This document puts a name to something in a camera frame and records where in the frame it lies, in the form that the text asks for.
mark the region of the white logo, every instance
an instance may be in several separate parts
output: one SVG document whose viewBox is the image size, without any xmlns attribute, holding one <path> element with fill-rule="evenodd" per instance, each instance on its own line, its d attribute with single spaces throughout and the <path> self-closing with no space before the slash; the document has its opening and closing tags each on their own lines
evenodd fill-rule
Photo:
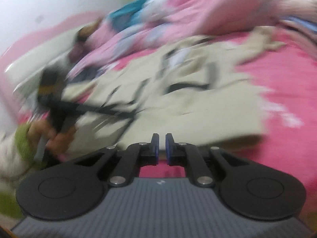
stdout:
<svg viewBox="0 0 317 238">
<path fill-rule="evenodd" d="M 157 183 L 157 184 L 159 184 L 159 185 L 162 185 L 162 184 L 165 184 L 165 183 L 166 183 L 166 181 L 164 181 L 164 180 L 160 180 L 160 181 L 157 181 L 156 183 Z"/>
</svg>

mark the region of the silver screw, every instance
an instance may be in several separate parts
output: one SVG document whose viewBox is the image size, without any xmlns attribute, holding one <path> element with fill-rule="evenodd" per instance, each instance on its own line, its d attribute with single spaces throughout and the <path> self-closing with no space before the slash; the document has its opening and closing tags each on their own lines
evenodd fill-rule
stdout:
<svg viewBox="0 0 317 238">
<path fill-rule="evenodd" d="M 115 185 L 123 184 L 126 179 L 122 176 L 113 176 L 110 178 L 110 182 Z"/>
<path fill-rule="evenodd" d="M 200 176 L 199 178 L 197 178 L 197 182 L 202 185 L 209 185 L 213 181 L 214 180 L 209 176 Z"/>
</svg>

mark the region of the bed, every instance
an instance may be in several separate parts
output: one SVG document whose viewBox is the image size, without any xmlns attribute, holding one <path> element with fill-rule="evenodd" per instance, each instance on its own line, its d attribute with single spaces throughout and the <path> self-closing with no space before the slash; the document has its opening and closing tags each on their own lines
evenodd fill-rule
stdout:
<svg viewBox="0 0 317 238">
<path fill-rule="evenodd" d="M 22 100 L 29 97 L 36 90 L 41 69 L 56 61 L 65 63 L 65 55 L 72 49 L 77 31 L 99 16 L 98 12 L 88 12 L 70 17 L 53 28 L 24 37 L 0 57 L 0 71 L 4 72 L 0 74 L 1 94 L 17 121 L 25 121 L 30 116 L 27 109 L 20 110 L 11 94 L 22 96 Z M 233 33 L 218 37 L 213 42 L 227 41 L 234 46 L 247 36 L 247 32 Z M 267 128 L 267 135 L 258 146 L 239 151 L 238 155 L 298 178 L 307 190 L 301 217 L 309 223 L 308 216 L 317 212 L 317 101 L 314 99 L 317 95 L 317 61 L 285 29 L 278 28 L 276 38 L 286 46 L 278 52 L 265 52 L 257 60 L 237 69 L 251 74 L 253 84 L 259 87 L 262 98 L 259 105 L 265 114 Z M 115 60 L 111 68 L 121 70 L 132 59 L 155 50 L 130 53 Z M 164 160 L 155 170 L 145 167 L 140 172 L 141 177 L 183 175 L 182 168 L 169 167 Z"/>
</svg>

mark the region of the blue cloth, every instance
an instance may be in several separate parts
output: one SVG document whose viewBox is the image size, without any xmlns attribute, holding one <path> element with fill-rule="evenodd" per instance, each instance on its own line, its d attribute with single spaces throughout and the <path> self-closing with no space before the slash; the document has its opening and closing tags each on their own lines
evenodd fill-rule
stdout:
<svg viewBox="0 0 317 238">
<path fill-rule="evenodd" d="M 108 19 L 112 23 L 113 29 L 120 32 L 130 26 L 141 23 L 140 11 L 146 1 L 147 0 L 135 0 L 124 5 L 117 11 L 109 13 Z"/>
<path fill-rule="evenodd" d="M 305 28 L 309 29 L 310 31 L 314 32 L 314 34 L 317 34 L 317 24 L 307 21 L 307 20 L 302 20 L 301 18 L 298 17 L 287 17 L 286 20 L 291 20 L 294 21 L 302 26 L 304 26 Z"/>
</svg>

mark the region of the pink blanket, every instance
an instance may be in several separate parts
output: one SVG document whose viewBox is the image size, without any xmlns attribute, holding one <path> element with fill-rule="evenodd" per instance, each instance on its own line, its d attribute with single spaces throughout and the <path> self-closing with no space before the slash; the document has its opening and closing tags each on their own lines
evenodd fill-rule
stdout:
<svg viewBox="0 0 317 238">
<path fill-rule="evenodd" d="M 86 66 L 105 66 L 121 57 L 157 48 L 193 35 L 223 35 L 275 23 L 279 0 L 164 0 L 171 12 L 115 33 L 109 23 L 88 40 L 91 51 L 69 73 L 75 77 Z"/>
<path fill-rule="evenodd" d="M 232 34 L 221 40 L 240 43 L 246 35 Z M 298 178 L 307 190 L 305 214 L 317 210 L 317 61 L 283 31 L 278 39 L 287 45 L 237 67 L 251 74 L 259 86 L 267 128 L 257 148 L 237 154 Z M 160 162 L 156 167 L 143 167 L 140 176 L 181 177 L 184 170 Z"/>
</svg>

